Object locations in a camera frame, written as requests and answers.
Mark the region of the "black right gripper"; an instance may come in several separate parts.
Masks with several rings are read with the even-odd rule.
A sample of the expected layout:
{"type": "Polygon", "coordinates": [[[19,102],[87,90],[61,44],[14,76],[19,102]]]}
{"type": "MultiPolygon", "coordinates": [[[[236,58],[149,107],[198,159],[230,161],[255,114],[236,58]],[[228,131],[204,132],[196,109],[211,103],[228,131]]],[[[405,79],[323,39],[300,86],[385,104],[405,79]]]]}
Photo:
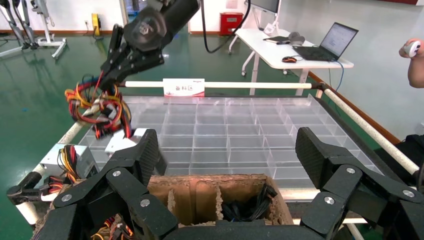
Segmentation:
{"type": "Polygon", "coordinates": [[[161,50],[168,45],[200,6],[199,0],[149,0],[135,20],[124,27],[115,24],[107,59],[100,67],[103,77],[99,88],[110,90],[128,76],[163,65],[165,60],[162,53],[153,50],[161,50]],[[129,45],[137,49],[130,55],[129,45]]]}

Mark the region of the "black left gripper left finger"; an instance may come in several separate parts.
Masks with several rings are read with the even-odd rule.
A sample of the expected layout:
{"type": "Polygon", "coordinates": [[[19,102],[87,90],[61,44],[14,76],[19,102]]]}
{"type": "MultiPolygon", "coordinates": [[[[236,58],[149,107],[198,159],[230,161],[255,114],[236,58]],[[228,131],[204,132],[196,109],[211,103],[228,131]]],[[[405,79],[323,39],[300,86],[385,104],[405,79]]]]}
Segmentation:
{"type": "Polygon", "coordinates": [[[135,239],[163,240],[178,220],[148,190],[159,158],[157,133],[147,129],[135,146],[116,151],[99,173],[55,198],[39,238],[88,240],[118,214],[135,239]]]}

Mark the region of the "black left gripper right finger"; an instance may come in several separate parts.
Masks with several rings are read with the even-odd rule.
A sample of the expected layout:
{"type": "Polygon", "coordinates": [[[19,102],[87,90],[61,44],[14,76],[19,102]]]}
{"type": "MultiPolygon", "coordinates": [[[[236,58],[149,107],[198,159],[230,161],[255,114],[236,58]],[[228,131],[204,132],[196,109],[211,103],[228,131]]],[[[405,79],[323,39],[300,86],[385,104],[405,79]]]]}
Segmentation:
{"type": "Polygon", "coordinates": [[[384,230],[387,240],[424,237],[424,197],[365,167],[344,147],[322,142],[308,127],[297,131],[295,152],[319,193],[300,225],[332,239],[348,212],[384,230]]]}

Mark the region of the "person hand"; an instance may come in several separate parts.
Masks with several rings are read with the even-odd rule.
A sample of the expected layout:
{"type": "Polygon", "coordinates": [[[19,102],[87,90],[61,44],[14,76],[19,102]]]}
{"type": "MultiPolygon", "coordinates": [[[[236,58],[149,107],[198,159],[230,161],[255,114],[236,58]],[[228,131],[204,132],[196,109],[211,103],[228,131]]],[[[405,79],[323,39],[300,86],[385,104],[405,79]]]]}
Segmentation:
{"type": "Polygon", "coordinates": [[[410,38],[399,49],[399,55],[403,58],[418,58],[424,54],[424,41],[418,38],[410,38]]]}

